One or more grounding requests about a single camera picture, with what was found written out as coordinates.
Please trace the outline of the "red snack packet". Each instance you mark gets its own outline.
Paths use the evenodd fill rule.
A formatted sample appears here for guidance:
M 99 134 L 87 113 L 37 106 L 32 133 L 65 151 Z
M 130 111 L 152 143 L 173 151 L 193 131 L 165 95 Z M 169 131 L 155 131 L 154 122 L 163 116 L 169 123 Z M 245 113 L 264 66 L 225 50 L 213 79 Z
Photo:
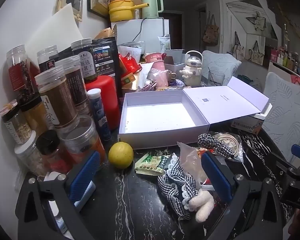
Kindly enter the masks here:
M 204 169 L 202 168 L 202 163 L 201 163 L 201 158 L 204 155 L 204 153 L 207 151 L 206 148 L 196 148 L 195 150 L 195 170 L 196 170 L 196 188 L 199 189 L 202 185 L 204 184 L 211 184 L 209 181 L 208 176 L 206 175 L 206 172 L 204 171 Z

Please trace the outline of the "checkered lace cloth with plush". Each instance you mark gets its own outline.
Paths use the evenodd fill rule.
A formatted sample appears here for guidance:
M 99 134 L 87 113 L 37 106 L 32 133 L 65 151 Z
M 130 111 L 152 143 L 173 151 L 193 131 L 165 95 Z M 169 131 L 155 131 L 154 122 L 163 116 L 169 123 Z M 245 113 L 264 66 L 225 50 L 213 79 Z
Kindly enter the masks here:
M 198 223 L 205 222 L 215 201 L 209 191 L 196 189 L 196 181 L 180 165 L 180 158 L 173 153 L 167 161 L 164 174 L 158 177 L 162 195 L 181 220 L 189 220 L 195 214 Z

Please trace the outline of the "checkered scrunchie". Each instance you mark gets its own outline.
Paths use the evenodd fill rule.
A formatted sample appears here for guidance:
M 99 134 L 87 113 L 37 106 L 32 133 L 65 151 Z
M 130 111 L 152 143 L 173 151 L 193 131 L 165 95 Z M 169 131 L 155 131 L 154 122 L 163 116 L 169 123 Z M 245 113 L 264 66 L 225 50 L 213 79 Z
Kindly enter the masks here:
M 198 136 L 198 145 L 207 150 L 213 150 L 214 154 L 228 159 L 234 159 L 235 157 L 234 151 L 229 146 L 214 138 L 209 133 L 203 133 Z

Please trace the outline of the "green snack packet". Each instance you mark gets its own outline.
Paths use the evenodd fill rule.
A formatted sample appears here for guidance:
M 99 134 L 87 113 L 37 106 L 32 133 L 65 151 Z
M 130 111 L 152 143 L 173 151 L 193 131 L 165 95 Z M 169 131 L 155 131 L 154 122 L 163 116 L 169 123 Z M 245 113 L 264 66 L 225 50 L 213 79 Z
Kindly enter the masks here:
M 155 156 L 147 153 L 135 163 L 134 170 L 141 175 L 162 176 L 169 159 L 170 155 Z

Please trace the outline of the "black lid spice jar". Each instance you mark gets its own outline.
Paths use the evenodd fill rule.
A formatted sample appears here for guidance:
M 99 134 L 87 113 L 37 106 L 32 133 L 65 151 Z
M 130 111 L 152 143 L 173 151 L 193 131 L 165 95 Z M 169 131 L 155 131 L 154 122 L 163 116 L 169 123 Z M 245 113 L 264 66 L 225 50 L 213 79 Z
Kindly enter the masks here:
M 50 171 L 67 174 L 73 167 L 71 156 L 62 145 L 57 132 L 49 129 L 36 140 L 36 146 Z

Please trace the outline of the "mask box orange blue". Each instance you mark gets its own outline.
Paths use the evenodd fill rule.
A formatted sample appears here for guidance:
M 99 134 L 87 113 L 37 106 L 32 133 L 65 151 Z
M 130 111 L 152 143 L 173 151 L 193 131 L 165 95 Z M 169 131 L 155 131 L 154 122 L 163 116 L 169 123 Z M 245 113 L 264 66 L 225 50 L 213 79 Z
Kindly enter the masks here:
M 236 118 L 232 121 L 231 127 L 258 135 L 272 107 L 272 104 L 268 103 L 261 113 Z

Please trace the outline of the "clear jar orange label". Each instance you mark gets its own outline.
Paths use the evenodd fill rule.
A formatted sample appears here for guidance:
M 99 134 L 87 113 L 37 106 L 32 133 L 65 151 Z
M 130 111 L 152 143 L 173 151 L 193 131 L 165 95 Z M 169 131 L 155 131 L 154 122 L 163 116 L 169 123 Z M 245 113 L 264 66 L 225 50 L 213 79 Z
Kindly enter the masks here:
M 107 156 L 94 120 L 88 115 L 79 116 L 78 119 L 79 123 L 74 129 L 58 133 L 61 142 L 76 164 L 94 150 L 100 154 L 100 166 L 103 167 L 107 162 Z

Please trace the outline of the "yellow lemon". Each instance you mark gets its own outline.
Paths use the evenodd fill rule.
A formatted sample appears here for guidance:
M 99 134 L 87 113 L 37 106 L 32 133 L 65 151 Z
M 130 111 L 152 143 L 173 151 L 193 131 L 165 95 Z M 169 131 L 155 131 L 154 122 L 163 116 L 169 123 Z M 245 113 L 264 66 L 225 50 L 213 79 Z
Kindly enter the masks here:
M 125 169 L 131 165 L 134 159 L 132 147 L 126 142 L 115 143 L 108 154 L 111 165 L 118 169 Z

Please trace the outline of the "blue tablet tube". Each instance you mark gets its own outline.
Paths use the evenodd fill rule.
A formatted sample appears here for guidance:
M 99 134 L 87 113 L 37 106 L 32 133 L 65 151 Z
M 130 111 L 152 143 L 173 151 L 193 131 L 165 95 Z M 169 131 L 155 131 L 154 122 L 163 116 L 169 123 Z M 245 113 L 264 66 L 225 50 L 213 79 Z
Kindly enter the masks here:
M 101 89 L 93 88 L 87 91 L 90 102 L 90 107 L 93 112 L 94 122 L 98 135 L 103 141 L 111 139 L 111 132 L 108 125 L 108 120 L 104 111 L 103 102 L 101 98 Z

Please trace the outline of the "brown powder jar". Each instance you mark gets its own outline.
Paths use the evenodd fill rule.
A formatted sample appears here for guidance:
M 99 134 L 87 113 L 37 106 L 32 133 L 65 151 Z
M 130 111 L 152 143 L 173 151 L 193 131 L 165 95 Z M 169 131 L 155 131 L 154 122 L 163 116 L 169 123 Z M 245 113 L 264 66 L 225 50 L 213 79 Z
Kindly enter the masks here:
M 65 129 L 77 120 L 67 78 L 62 66 L 55 66 L 35 77 L 41 100 L 56 129 Z

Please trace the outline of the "white open gift box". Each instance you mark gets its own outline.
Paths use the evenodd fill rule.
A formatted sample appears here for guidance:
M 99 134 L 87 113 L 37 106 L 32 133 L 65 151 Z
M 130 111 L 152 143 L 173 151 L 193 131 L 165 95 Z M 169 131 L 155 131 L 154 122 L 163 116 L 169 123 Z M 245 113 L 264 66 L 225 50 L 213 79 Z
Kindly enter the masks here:
M 211 125 L 261 113 L 268 101 L 236 77 L 226 86 L 128 93 L 118 139 L 135 150 L 194 143 Z

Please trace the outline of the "red cylinder canister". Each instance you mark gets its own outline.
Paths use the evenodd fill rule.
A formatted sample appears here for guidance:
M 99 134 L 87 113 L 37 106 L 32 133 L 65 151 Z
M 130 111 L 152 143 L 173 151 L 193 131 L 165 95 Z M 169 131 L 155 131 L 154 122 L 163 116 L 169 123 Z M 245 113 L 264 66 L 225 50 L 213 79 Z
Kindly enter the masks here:
M 111 131 L 117 129 L 120 123 L 120 110 L 114 79 L 107 75 L 100 75 L 95 81 L 86 83 L 85 87 L 87 90 L 94 88 L 101 90 L 101 99 L 109 128 Z

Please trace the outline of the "red berry jar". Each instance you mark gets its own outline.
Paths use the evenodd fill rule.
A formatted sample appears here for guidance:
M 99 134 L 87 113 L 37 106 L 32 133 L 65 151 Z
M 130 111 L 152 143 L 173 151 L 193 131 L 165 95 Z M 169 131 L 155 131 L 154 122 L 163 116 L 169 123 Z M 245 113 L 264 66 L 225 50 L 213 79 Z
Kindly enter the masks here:
M 6 53 L 8 74 L 13 90 L 17 93 L 17 101 L 23 105 L 35 96 L 30 68 L 27 64 L 25 45 L 21 44 Z

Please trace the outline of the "far leaf chair cushion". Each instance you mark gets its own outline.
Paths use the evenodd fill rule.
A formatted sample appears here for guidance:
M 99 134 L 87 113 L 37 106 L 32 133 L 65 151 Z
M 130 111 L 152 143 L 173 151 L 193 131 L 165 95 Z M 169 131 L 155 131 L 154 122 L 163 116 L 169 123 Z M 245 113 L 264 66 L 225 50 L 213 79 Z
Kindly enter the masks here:
M 203 55 L 203 69 L 202 76 L 208 79 L 209 70 L 220 72 L 225 75 L 223 85 L 227 85 L 231 77 L 235 75 L 241 61 L 237 60 L 230 54 L 219 54 L 209 50 L 202 52 Z

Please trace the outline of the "dark tea jar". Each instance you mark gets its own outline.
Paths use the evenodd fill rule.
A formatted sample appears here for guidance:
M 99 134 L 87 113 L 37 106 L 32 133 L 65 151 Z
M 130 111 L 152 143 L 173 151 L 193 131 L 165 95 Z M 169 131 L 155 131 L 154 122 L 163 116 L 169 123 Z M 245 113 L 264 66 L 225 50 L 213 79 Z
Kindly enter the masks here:
M 64 69 L 71 98 L 78 115 L 91 116 L 89 99 L 81 71 L 81 62 L 79 56 L 74 55 L 59 60 L 55 63 L 55 66 L 62 66 Z

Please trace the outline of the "cream cartoon kettle bottle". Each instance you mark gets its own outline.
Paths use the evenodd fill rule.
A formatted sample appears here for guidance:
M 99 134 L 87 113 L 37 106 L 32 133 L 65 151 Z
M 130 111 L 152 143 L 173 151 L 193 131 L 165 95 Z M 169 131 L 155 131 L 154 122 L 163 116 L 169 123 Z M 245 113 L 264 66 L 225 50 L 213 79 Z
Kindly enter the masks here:
M 186 86 L 200 87 L 202 78 L 203 55 L 196 50 L 185 54 L 185 67 L 179 71 Z

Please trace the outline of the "black printed bag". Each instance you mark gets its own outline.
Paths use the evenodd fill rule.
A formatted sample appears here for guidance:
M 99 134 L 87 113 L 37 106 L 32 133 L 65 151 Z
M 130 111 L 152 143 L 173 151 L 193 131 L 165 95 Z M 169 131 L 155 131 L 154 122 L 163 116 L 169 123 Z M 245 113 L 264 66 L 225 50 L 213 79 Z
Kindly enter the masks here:
M 93 57 L 98 76 L 112 77 L 115 82 L 117 97 L 122 97 L 121 67 L 115 37 L 92 40 Z

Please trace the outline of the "pink cup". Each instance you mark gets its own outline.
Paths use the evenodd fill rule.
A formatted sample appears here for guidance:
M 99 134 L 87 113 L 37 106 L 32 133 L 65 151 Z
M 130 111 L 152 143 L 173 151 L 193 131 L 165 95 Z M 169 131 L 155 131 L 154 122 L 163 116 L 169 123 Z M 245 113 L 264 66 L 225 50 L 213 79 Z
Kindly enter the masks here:
M 176 79 L 176 74 L 165 68 L 164 61 L 155 61 L 149 71 L 148 78 L 156 83 L 157 88 L 168 87 Z

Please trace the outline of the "white mini fridge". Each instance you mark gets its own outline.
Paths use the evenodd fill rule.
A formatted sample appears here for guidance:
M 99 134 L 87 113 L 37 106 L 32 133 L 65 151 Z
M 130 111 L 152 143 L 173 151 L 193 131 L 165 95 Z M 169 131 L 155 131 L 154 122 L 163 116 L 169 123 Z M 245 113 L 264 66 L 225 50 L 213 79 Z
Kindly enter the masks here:
M 163 18 L 111 23 L 111 27 L 114 26 L 117 28 L 117 44 L 144 41 L 146 53 L 160 52 L 158 37 L 170 33 L 169 20 Z

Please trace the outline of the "yellow pot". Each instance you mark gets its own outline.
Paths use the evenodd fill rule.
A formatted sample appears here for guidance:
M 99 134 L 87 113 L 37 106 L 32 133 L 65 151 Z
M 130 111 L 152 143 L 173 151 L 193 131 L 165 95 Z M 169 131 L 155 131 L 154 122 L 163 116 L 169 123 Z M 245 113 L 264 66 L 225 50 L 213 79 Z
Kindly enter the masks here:
M 148 3 L 135 5 L 133 0 L 110 0 L 108 5 L 111 23 L 134 19 L 134 11 L 149 7 Z

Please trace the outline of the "green electric kettle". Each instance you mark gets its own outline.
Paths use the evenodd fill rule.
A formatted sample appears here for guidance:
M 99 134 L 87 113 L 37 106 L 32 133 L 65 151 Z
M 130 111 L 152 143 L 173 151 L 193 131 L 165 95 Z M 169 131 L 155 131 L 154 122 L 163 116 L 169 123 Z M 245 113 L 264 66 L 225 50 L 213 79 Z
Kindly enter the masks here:
M 156 19 L 159 17 L 159 13 L 164 10 L 163 0 L 141 0 L 143 3 L 147 3 L 148 7 L 142 8 L 142 18 Z

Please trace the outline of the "wall intercom panel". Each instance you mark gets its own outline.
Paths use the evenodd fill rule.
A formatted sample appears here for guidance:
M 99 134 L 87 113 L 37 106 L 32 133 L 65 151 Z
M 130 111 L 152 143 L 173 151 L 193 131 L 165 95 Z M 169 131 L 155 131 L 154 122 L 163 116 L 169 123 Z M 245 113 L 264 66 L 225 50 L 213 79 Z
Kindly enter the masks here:
M 56 11 L 60 11 L 66 5 L 71 5 L 75 20 L 82 22 L 83 0 L 57 0 Z

